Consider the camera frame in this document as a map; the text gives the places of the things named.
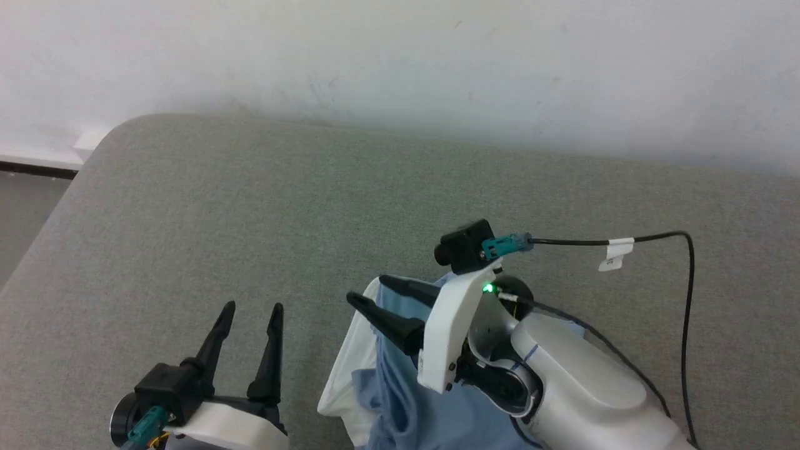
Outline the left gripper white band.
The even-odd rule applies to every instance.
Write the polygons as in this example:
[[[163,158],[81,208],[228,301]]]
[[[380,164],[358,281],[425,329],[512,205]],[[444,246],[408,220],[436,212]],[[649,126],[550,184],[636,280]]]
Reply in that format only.
[[[214,377],[228,338],[236,302],[223,306],[194,357],[181,362],[203,398],[215,395]],[[217,396],[191,401],[175,413],[166,449],[288,449],[289,438],[278,405],[282,401],[284,307],[275,304],[266,328],[267,344],[246,397]]]

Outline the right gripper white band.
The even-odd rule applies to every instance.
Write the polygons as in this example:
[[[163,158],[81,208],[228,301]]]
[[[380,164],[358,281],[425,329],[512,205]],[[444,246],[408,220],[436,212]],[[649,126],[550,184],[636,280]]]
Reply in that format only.
[[[420,280],[381,274],[380,284],[393,293],[412,298],[431,309],[424,322],[404,318],[375,304],[363,294],[349,292],[348,304],[405,355],[418,355],[418,384],[443,395],[455,379],[453,365],[462,354],[485,285],[503,270],[501,261],[465,274],[457,274],[441,288]]]

